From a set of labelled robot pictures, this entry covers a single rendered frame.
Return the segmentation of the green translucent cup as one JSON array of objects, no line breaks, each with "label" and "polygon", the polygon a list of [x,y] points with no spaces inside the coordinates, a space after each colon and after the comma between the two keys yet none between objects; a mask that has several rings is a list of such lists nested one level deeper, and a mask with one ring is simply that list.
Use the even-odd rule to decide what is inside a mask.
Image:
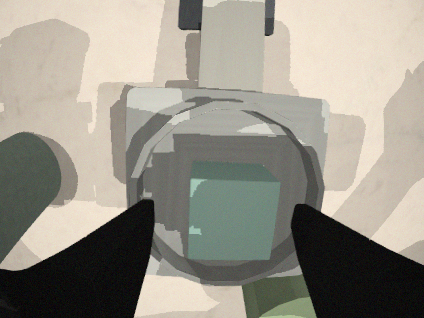
[{"label": "green translucent cup", "polygon": [[244,284],[247,318],[316,318],[304,274],[263,278]]}]

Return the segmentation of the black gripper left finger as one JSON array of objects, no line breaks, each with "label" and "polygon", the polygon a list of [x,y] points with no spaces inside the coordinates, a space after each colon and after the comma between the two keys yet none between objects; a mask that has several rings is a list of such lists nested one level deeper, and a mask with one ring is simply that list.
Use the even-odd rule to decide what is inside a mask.
[{"label": "black gripper left finger", "polygon": [[0,318],[133,318],[153,227],[155,202],[141,199],[25,270],[0,268]]}]

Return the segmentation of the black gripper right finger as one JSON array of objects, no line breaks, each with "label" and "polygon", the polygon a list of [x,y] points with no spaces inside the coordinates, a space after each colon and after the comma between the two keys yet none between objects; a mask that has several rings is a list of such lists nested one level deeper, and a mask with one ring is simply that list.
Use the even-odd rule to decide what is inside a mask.
[{"label": "black gripper right finger", "polygon": [[297,203],[293,244],[316,318],[424,318],[424,266]]}]

